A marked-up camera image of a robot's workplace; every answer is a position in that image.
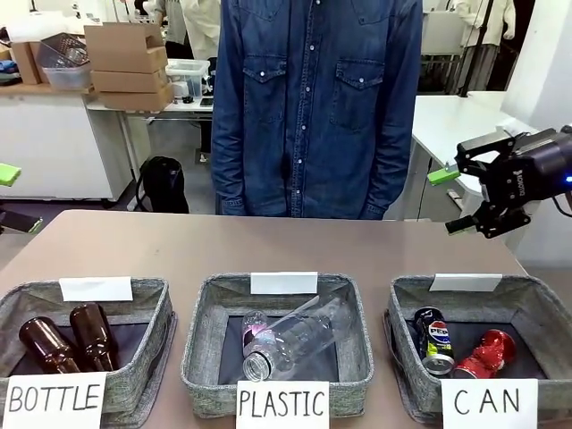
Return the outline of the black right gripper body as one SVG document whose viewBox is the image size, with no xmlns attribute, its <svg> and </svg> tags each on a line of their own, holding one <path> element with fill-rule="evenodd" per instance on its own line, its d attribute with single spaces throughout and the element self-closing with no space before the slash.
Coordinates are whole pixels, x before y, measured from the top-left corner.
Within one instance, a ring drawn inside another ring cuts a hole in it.
<svg viewBox="0 0 572 429">
<path fill-rule="evenodd" d="M 484 202 L 497 211 L 571 193 L 571 127 L 493 142 L 498 155 L 481 178 Z"/>
</svg>

